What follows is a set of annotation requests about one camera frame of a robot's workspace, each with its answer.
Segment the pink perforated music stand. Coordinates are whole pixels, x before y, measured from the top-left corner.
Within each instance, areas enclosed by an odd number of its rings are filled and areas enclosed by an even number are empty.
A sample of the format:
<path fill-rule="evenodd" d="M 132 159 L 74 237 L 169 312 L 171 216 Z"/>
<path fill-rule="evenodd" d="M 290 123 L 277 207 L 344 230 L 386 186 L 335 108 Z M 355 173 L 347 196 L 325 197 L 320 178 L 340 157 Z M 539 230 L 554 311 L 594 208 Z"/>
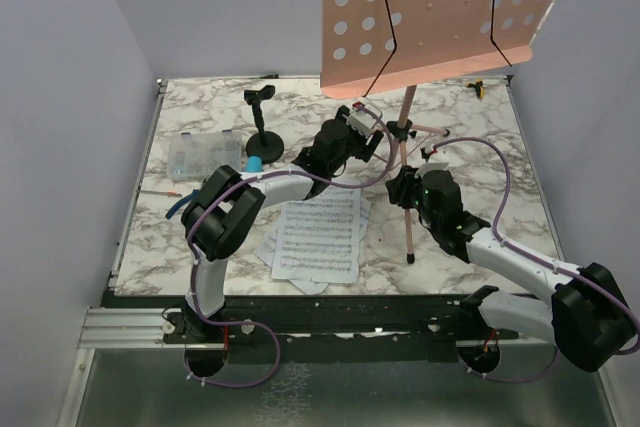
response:
<path fill-rule="evenodd" d="M 354 99 L 529 61 L 553 0 L 323 0 L 320 87 Z"/>

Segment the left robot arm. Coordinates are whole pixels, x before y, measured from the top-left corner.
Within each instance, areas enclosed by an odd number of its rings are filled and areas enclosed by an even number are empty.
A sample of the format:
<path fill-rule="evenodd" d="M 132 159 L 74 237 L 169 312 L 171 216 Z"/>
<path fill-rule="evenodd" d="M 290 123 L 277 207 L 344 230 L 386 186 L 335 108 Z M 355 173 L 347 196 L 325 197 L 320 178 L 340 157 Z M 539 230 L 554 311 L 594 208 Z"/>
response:
<path fill-rule="evenodd" d="M 224 305 L 228 259 L 242 246 L 260 211 L 338 187 L 337 172 L 347 161 L 369 161 L 384 139 L 390 141 L 392 135 L 381 116 L 356 103 L 340 107 L 285 167 L 240 173 L 223 165 L 214 171 L 181 215 L 193 256 L 186 329 L 195 339 L 210 341 L 225 324 L 217 312 Z"/>

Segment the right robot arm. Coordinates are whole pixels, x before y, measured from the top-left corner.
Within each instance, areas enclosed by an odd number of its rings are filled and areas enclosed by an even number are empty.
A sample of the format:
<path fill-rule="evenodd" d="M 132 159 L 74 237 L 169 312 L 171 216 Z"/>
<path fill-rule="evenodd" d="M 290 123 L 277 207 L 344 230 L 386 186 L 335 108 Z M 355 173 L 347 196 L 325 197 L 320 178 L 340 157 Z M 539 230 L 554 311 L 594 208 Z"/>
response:
<path fill-rule="evenodd" d="M 522 297 L 489 286 L 467 297 L 459 314 L 467 336 L 481 338 L 492 329 L 517 332 L 555 346 L 574 366 L 595 372 L 637 335 L 609 269 L 559 261 L 500 236 L 465 210 L 449 171 L 405 166 L 386 189 L 391 204 L 418 213 L 444 252 L 526 289 Z"/>

